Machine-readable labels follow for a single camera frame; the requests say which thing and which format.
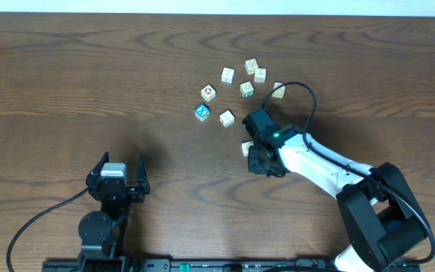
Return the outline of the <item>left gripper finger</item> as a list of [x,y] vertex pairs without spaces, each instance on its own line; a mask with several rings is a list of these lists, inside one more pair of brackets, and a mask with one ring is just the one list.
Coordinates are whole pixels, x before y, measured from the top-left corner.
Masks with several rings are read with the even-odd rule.
[[148,177],[145,169],[144,163],[144,155],[140,154],[137,162],[137,169],[135,175],[135,182],[139,187],[147,188],[148,186]]
[[90,175],[100,176],[103,166],[108,162],[109,162],[109,153],[105,152],[101,157],[99,163],[96,164],[96,166],[93,167],[93,169],[91,170]]

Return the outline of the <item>wooden block yellow side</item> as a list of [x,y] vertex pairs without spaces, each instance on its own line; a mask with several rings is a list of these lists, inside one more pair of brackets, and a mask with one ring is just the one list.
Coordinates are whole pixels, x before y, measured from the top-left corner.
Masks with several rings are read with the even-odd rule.
[[285,95],[285,86],[281,82],[275,82],[273,86],[272,97],[283,99]]

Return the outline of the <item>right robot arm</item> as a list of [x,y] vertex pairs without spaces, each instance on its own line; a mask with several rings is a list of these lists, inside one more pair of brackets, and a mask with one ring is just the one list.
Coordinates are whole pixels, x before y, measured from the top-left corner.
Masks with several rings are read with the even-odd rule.
[[338,270],[385,271],[427,239],[430,225],[395,165],[350,160],[296,125],[280,126],[264,108],[242,124],[253,140],[250,172],[277,178],[297,173],[337,201],[350,241],[333,261]]

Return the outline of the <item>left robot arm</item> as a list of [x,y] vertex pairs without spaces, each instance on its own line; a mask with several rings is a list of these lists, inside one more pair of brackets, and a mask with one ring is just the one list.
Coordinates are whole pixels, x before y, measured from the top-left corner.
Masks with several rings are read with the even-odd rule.
[[138,263],[122,254],[131,205],[144,202],[150,193],[144,157],[139,156],[134,179],[127,182],[124,163],[110,162],[105,153],[86,178],[89,194],[100,210],[86,214],[79,223],[82,240],[78,271],[133,271]]

